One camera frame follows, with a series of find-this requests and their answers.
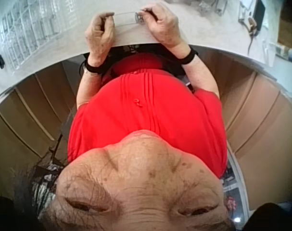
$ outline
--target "black strap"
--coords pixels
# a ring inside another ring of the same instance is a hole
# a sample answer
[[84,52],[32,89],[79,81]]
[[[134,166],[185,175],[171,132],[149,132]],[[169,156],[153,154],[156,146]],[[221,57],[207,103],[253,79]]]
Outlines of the black strap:
[[86,60],[85,67],[86,67],[86,69],[87,69],[89,72],[91,72],[91,73],[96,73],[96,74],[101,75],[101,74],[104,72],[104,67],[103,67],[103,65],[101,65],[101,66],[99,66],[99,67],[93,67],[93,66],[90,66],[89,63],[88,63],[88,59]]
[[189,64],[190,62],[193,61],[195,55],[198,56],[198,52],[195,51],[192,47],[190,48],[190,53],[188,54],[188,56],[186,56],[183,59],[178,59],[178,61],[182,64],[182,65],[186,65]]

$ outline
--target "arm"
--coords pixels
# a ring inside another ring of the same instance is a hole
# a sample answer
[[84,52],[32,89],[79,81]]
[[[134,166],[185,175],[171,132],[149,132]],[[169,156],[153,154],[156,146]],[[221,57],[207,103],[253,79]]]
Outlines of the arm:
[[[169,49],[178,59],[185,58],[190,53],[190,47],[184,41],[178,46]],[[204,89],[213,92],[219,98],[217,83],[208,67],[195,55],[194,59],[186,65],[182,65],[194,90]]]
[[[144,7],[140,15],[152,35],[178,59],[189,55],[190,47],[180,36],[178,18],[167,7],[159,3],[150,5]],[[195,90],[211,91],[219,97],[216,81],[199,57],[195,56],[189,64],[182,67]]]
[[[101,66],[114,42],[114,13],[101,13],[95,16],[85,32],[90,53],[88,64],[93,67]],[[99,92],[101,75],[85,70],[80,81],[76,97],[76,106],[88,103]]]

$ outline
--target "wrist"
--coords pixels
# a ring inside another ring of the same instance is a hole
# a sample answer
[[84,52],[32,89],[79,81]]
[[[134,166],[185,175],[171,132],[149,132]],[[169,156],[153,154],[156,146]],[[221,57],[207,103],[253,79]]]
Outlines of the wrist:
[[89,54],[88,57],[88,64],[93,67],[99,67],[104,63],[104,60],[102,58],[97,57],[96,55],[93,55],[92,53]]
[[178,45],[172,48],[171,47],[166,48],[178,59],[184,59],[190,53],[190,46],[185,41],[181,41]]

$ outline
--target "white counter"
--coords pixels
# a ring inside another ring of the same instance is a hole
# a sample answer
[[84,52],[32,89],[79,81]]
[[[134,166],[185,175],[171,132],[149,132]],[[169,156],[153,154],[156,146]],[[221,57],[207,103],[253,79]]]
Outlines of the white counter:
[[[0,0],[0,25],[2,19],[13,9],[18,0]],[[43,4],[47,0],[38,0]],[[6,41],[0,35],[0,54],[6,65],[0,69],[0,95],[14,87],[27,76],[62,60],[88,52],[84,31],[93,15],[103,11],[115,14],[137,12],[153,0],[49,0],[56,5],[56,20],[61,30],[39,45],[26,58],[20,58],[16,67],[12,64]],[[179,17],[180,29],[189,44],[215,48],[235,53],[249,59],[271,64],[266,57],[263,41],[277,41],[279,12],[282,0],[267,1],[269,30],[262,29],[254,38],[250,55],[247,55],[250,37],[244,26],[238,23],[238,0],[229,0],[225,13],[219,16],[212,12],[201,16],[198,11],[185,4],[167,4]],[[145,25],[131,24],[116,27],[114,46],[155,43]]]

